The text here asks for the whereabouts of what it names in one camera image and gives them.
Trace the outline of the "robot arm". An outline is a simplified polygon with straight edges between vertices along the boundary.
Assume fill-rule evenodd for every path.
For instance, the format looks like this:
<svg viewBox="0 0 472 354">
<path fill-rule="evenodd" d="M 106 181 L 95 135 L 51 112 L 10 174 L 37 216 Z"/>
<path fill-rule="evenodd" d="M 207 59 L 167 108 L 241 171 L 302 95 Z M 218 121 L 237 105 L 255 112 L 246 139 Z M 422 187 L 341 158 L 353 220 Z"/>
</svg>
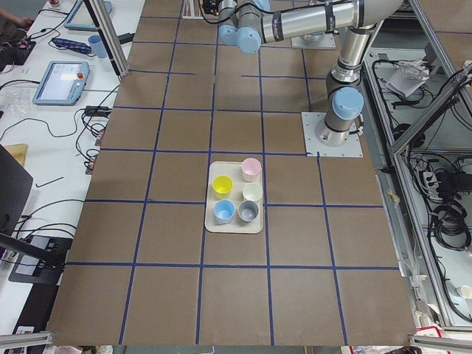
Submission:
<svg viewBox="0 0 472 354">
<path fill-rule="evenodd" d="M 400 1 L 309 1 L 301 7 L 271 10 L 269 1 L 204 1 L 202 8 L 217 16 L 223 43 L 246 54 L 256 53 L 264 44 L 344 33 L 337 55 L 319 56 L 327 71 L 328 110 L 315 127 L 321 144 L 338 148 L 364 107 L 357 87 L 365 54 L 379 26 L 400 5 Z"/>
</svg>

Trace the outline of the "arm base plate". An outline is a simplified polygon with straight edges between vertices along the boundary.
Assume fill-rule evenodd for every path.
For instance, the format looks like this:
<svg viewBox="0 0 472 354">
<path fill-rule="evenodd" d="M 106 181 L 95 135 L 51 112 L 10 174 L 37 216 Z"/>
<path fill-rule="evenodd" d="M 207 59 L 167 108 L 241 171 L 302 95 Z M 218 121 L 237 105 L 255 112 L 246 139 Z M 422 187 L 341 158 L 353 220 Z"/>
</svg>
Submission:
<svg viewBox="0 0 472 354">
<path fill-rule="evenodd" d="M 302 112 L 305 151 L 311 157 L 362 158 L 360 133 L 353 122 L 345 132 L 334 132 L 325 125 L 324 112 Z"/>
<path fill-rule="evenodd" d="M 291 47 L 298 49 L 334 50 L 336 42 L 331 33 L 315 33 L 291 39 Z"/>
</svg>

